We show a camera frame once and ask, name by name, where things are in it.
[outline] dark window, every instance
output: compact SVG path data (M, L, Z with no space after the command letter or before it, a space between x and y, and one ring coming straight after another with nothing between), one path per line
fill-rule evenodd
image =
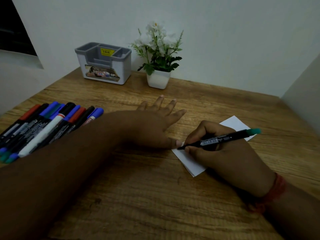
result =
M1 0L0 50L14 51L36 56L26 29L12 0Z

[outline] plastic container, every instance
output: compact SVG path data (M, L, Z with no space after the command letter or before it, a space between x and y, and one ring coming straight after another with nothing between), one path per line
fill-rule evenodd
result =
M84 78L124 84L131 74L131 49L90 42L75 49Z

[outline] flower pot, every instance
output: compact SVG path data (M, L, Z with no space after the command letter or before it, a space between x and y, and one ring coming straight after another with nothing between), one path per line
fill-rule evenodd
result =
M151 75L146 75L150 87L165 89L171 72L162 72L155 70Z

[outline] fingernail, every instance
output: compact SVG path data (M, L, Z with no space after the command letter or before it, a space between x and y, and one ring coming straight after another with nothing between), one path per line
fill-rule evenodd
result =
M182 146L182 141L176 140L176 146L177 146L177 148L181 147Z

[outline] bracelet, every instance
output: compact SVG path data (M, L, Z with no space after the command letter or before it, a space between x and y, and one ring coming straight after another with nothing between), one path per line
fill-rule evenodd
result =
M280 196L285 192L286 186L286 180L276 173L272 188L265 196L256 198L254 203L248 203L248 211L263 214L266 211L266 206L275 199L280 198Z

